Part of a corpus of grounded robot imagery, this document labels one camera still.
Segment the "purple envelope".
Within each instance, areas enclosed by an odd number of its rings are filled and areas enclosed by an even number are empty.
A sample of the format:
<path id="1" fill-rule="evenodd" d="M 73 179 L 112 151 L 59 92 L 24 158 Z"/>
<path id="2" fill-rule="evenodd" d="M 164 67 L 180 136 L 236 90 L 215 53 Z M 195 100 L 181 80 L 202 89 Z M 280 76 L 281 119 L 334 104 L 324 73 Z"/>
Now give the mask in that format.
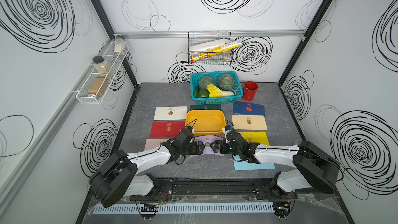
<path id="1" fill-rule="evenodd" d="M 202 141 L 203 144 L 205 145 L 205 149 L 202 155 L 195 155 L 195 156 L 203 156 L 203 155 L 216 155 L 216 156 L 221 156 L 224 157 L 224 154 L 215 154 L 213 150 L 210 147 L 210 144 L 214 141 L 223 141 L 223 138 L 219 136 L 214 136 L 214 135 L 205 135 L 205 136 L 198 136 L 194 140 L 195 142 Z"/>

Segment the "beige envelope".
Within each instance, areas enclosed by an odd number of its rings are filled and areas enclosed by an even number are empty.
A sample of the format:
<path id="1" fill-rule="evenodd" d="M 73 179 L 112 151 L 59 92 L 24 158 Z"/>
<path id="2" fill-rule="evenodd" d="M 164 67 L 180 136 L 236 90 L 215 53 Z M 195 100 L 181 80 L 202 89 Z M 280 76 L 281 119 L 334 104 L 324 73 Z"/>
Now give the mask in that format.
<path id="1" fill-rule="evenodd" d="M 238 130 L 268 130 L 265 117 L 262 115 L 232 115 L 232 122 Z"/>

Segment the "pink envelope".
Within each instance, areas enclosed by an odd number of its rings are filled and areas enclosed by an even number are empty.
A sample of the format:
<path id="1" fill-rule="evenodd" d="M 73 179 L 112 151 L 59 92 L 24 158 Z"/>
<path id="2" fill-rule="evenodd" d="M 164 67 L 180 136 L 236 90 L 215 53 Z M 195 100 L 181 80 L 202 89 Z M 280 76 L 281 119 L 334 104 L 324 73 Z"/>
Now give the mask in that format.
<path id="1" fill-rule="evenodd" d="M 168 141 L 168 139 L 147 139 L 145 143 L 144 151 L 158 148 L 161 143 Z"/>

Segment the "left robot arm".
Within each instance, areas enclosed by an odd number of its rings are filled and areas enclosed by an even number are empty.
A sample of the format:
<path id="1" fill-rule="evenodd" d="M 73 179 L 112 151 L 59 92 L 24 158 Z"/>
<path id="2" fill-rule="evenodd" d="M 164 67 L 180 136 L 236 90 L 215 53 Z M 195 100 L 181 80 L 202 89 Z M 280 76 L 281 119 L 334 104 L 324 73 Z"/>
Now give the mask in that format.
<path id="1" fill-rule="evenodd" d="M 157 181 L 149 174 L 139 174 L 196 151 L 194 134 L 195 129 L 187 125 L 176 137 L 154 149 L 137 153 L 126 153 L 122 149 L 115 151 L 89 179 L 95 197 L 108 208 L 126 196 L 147 196 Z"/>

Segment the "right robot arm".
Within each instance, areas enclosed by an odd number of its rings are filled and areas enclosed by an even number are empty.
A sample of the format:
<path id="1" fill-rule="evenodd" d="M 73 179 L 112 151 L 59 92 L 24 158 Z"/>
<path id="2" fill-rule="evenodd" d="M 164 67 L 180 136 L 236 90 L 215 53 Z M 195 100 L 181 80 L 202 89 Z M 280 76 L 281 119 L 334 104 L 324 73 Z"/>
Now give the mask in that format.
<path id="1" fill-rule="evenodd" d="M 226 140 L 221 142 L 220 153 L 239 157 L 238 162 L 273 163 L 294 168 L 288 172 L 276 173 L 272 188 L 286 193 L 306 188 L 314 188 L 326 194 L 335 191 L 341 166 L 315 144 L 306 140 L 292 146 L 249 143 L 231 125 L 222 128 L 222 132 Z"/>

